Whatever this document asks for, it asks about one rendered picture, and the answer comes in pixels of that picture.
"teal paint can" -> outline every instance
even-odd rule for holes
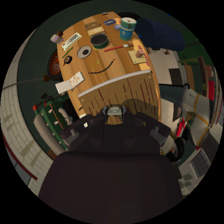
[[[137,21],[135,19],[124,17],[121,19],[120,39],[128,41],[131,39]]]

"yellow stripe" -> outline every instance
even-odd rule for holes
[[[194,108],[195,113],[196,113],[196,106],[197,106],[198,97],[199,97],[199,94],[197,95],[196,100],[195,100],[195,108]]]
[[[199,118],[201,121],[203,121],[206,125],[209,125],[209,123],[201,116],[196,115],[197,118]]]
[[[201,136],[201,138],[200,138],[200,140],[199,140],[199,142],[198,142],[198,144],[197,144],[197,147],[199,146],[199,144],[200,144],[201,140],[202,140],[202,139],[203,139],[203,137],[205,136],[205,133],[207,132],[207,130],[208,130],[208,127],[205,129],[205,131],[204,131],[203,135]]]

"wooden table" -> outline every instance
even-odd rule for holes
[[[121,23],[121,18],[114,12],[109,12],[108,15],[104,15],[104,16],[102,14],[91,16],[89,18],[86,18],[86,19],[74,24],[73,26],[69,27],[68,29],[66,29],[63,32],[63,36],[62,36],[64,38],[64,40],[60,44],[57,44],[57,53],[58,53],[59,64],[60,64],[60,69],[61,69],[61,73],[63,76],[63,80],[64,81],[69,80],[71,77],[73,77],[79,71],[82,72],[82,74],[85,78],[84,82],[79,84],[74,89],[68,91],[69,97],[72,101],[72,104],[73,104],[78,116],[82,116],[84,114],[90,114],[90,111],[89,111],[89,109],[87,109],[87,107],[89,107],[91,109],[93,116],[95,116],[97,114],[97,112],[99,112],[98,111],[99,108],[98,108],[98,110],[95,110],[94,105],[92,104],[93,102],[91,100],[88,100],[86,98],[85,103],[83,104],[81,99],[79,99],[79,97],[78,97],[78,95],[80,93],[83,93],[84,91],[86,91],[96,85],[99,85],[105,81],[113,79],[113,78],[117,78],[117,77],[129,74],[129,73],[134,73],[134,72],[138,72],[138,71],[150,70],[150,71],[152,71],[152,73],[147,73],[147,75],[145,74],[141,78],[141,80],[145,79],[145,81],[146,81],[145,84],[144,83],[141,84],[142,88],[144,89],[143,90],[144,94],[146,94],[145,99],[143,98],[142,100],[143,101],[145,100],[146,104],[152,105],[153,110],[154,110],[154,106],[155,106],[155,108],[157,108],[157,109],[155,109],[156,113],[154,113],[154,116],[155,116],[155,119],[157,119],[158,121],[161,122],[161,98],[160,98],[160,92],[159,92],[159,84],[157,81],[157,77],[156,77],[156,73],[155,73],[153,64],[152,64],[151,59],[147,53],[146,48],[144,47],[143,43],[141,42],[141,40],[139,39],[139,37],[137,36],[137,34],[135,32],[133,32],[133,35],[132,35],[133,38],[131,38],[130,41],[121,40],[120,36],[119,36],[120,31],[116,31],[113,27],[115,24],[110,25],[110,26],[104,25],[103,22],[106,20],[109,20],[109,19],[116,20],[117,24]],[[99,24],[103,27],[103,29],[105,30],[105,34],[108,36],[108,39],[109,39],[109,44],[103,49],[95,49],[91,45],[90,37],[88,35],[88,32],[85,30],[86,24],[89,24],[89,23],[92,23],[95,21],[98,21]],[[80,39],[78,39],[74,44],[72,44],[68,48],[67,51],[69,51],[73,47],[73,49],[66,55],[66,56],[71,56],[72,61],[70,64],[65,64],[65,66],[63,66],[65,57],[62,60],[61,60],[61,58],[65,55],[65,53],[67,51],[65,52],[63,50],[62,45],[65,43],[65,41],[67,41],[75,33],[79,33],[82,37]],[[105,49],[121,46],[123,44],[134,44],[134,47],[119,48],[119,49],[111,50],[108,52],[104,52]],[[77,52],[83,46],[90,46],[92,48],[92,52],[88,57],[86,57],[84,59],[80,59],[77,57]],[[128,51],[139,50],[139,49],[144,50],[144,52],[145,52],[144,56],[145,56],[147,62],[134,65],[131,61]],[[110,65],[110,63],[113,60],[114,60],[114,62],[106,71],[104,71],[102,73],[98,73],[98,74],[89,74],[91,72],[94,73],[94,72],[99,72],[99,71],[104,70],[105,68],[107,68]],[[129,86],[127,86],[127,83],[123,83],[123,85],[126,86],[127,91],[128,91]],[[137,96],[138,91],[142,92],[142,90],[140,88],[140,84],[138,85],[138,89],[136,89],[136,93],[133,92],[132,94],[126,94],[126,95],[125,95],[125,93],[123,93],[124,96],[127,97],[127,102],[131,102],[131,101],[136,102],[136,100],[138,100],[138,96]],[[150,97],[148,97],[148,96],[150,93],[151,93],[151,97],[153,96],[153,94],[156,94],[156,96],[154,95],[154,98],[156,99],[156,100],[154,100],[154,102],[152,101],[152,98],[149,101]],[[119,106],[117,101],[113,102],[113,100],[110,103],[109,103],[109,101],[104,102],[104,103],[108,106],[108,109],[110,109],[110,104]],[[134,104],[130,105],[130,109],[133,114],[136,114],[136,111],[141,112],[141,107],[136,107],[136,109],[137,109],[136,110]],[[108,124],[115,124],[115,123],[113,123],[113,121],[109,119]]]

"wooden tabletop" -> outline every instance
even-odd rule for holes
[[[98,14],[95,16],[91,16],[89,18],[86,18],[73,26],[69,27],[65,31],[63,31],[63,38],[64,40],[60,43],[57,44],[57,53],[58,53],[58,58],[59,58],[59,64],[60,64],[60,69],[61,73],[63,76],[63,80],[67,81],[71,77],[73,77],[77,72],[82,72],[85,81],[79,84],[77,87],[75,87],[72,90],[68,91],[69,97],[72,101],[72,104],[78,114],[78,116],[81,116],[83,114],[90,114],[89,111],[84,110],[84,107],[82,107],[82,104],[78,98],[78,95],[96,85],[99,85],[105,81],[108,81],[113,78],[117,78],[129,73],[134,73],[138,71],[143,71],[143,70],[150,70],[152,71],[150,79],[154,83],[151,85],[151,90],[152,92],[156,93],[158,100],[156,100],[155,104],[152,102],[149,102],[149,99],[147,99],[146,103],[151,104],[155,107],[157,107],[157,112],[155,118],[158,119],[158,121],[161,122],[161,98],[160,98],[160,92],[159,92],[159,84],[157,81],[156,73],[153,67],[153,64],[150,60],[150,57],[137,36],[135,32],[132,34],[132,38],[130,41],[123,41],[120,39],[120,31],[116,31],[114,29],[114,25],[104,25],[104,21],[109,20],[109,19],[114,19],[116,20],[117,24],[121,23],[121,18],[114,12],[109,12],[107,15],[102,15]],[[91,42],[90,42],[90,36],[88,35],[88,32],[85,30],[85,25],[98,21],[100,26],[103,27],[105,30],[105,34],[107,35],[109,39],[108,45],[103,48],[103,49],[95,49]],[[72,61],[69,64],[64,65],[64,59],[65,57],[61,60],[61,58],[66,54],[66,52],[63,50],[62,45],[67,41],[71,36],[73,36],[75,33],[79,33],[82,37],[78,39],[74,44],[72,44],[66,52],[68,52],[72,47],[73,49],[66,55],[66,56],[71,56]],[[134,44],[134,47],[129,47],[129,48],[118,48],[114,49],[108,52],[104,52],[104,50],[112,48],[112,47],[117,47],[121,46],[123,44]],[[83,47],[83,46],[90,46],[91,47],[91,53],[88,57],[84,59],[80,59],[77,57],[77,52],[78,50]],[[141,63],[141,64],[136,64],[134,65],[132,63],[132,60],[128,54],[128,51],[130,50],[139,50],[143,49],[146,58],[146,63]],[[89,73],[94,73],[94,72],[99,72],[107,68],[110,63],[112,65],[104,72],[98,73],[98,74],[89,74]]]

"dark green floor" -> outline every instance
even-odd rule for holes
[[[80,3],[64,9],[55,15],[49,14],[49,19],[43,22],[31,36],[18,66],[17,82],[42,78],[47,75],[47,64],[51,54],[57,45],[50,41],[52,35],[58,31],[64,31],[73,24],[102,12],[114,11],[133,12],[142,18],[149,18],[175,28],[179,32],[187,28],[181,24],[181,18],[175,19],[168,16],[169,11],[163,12],[153,6],[130,1],[130,0],[96,0]],[[57,97],[55,84],[57,82],[34,81],[18,85],[18,97],[24,120],[38,145],[47,153],[49,146],[42,140],[33,122],[35,113],[32,107],[42,101],[41,96],[47,93],[48,96]]]

